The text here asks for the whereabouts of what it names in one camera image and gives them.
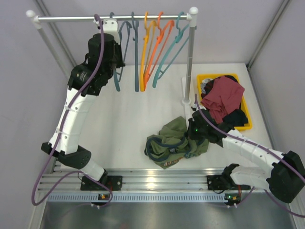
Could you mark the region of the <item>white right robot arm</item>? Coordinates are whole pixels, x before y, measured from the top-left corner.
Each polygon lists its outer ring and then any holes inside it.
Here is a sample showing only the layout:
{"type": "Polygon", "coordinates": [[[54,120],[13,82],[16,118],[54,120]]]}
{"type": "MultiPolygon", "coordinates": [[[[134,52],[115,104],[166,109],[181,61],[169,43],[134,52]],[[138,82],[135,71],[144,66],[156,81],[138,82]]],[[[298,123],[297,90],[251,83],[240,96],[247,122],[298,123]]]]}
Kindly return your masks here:
{"type": "Polygon", "coordinates": [[[291,203],[304,188],[305,167],[297,153],[267,148],[230,124],[216,124],[205,109],[194,111],[188,121],[188,135],[192,140],[208,140],[255,164],[254,167],[240,164],[225,167],[221,179],[227,189],[234,189],[237,185],[258,187],[270,191],[284,203],[291,203]]]}

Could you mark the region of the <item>olive green tank top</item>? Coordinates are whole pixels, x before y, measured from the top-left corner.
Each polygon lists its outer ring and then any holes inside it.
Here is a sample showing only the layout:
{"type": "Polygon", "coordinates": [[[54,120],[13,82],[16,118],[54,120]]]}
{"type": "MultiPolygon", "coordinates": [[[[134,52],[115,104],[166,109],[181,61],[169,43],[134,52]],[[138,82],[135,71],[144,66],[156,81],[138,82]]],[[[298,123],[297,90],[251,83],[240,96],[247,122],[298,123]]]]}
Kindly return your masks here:
{"type": "Polygon", "coordinates": [[[179,116],[165,124],[157,135],[147,137],[144,154],[163,169],[170,168],[182,159],[190,159],[207,152],[207,139],[188,137],[186,120],[179,116]]]}

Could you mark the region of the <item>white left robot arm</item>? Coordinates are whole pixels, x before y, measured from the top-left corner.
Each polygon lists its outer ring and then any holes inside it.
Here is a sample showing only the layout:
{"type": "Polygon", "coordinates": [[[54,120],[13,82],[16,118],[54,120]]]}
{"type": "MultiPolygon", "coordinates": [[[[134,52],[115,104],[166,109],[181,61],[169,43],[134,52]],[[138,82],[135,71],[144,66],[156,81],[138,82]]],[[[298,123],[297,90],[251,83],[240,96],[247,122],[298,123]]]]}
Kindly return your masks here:
{"type": "Polygon", "coordinates": [[[85,61],[71,71],[56,131],[41,146],[43,152],[57,158],[63,165],[86,174],[96,189],[107,186],[108,173],[94,162],[89,150],[79,145],[79,138],[86,116],[102,87],[115,74],[115,69],[123,65],[121,47],[115,38],[107,33],[93,35],[88,41],[85,61]]]}

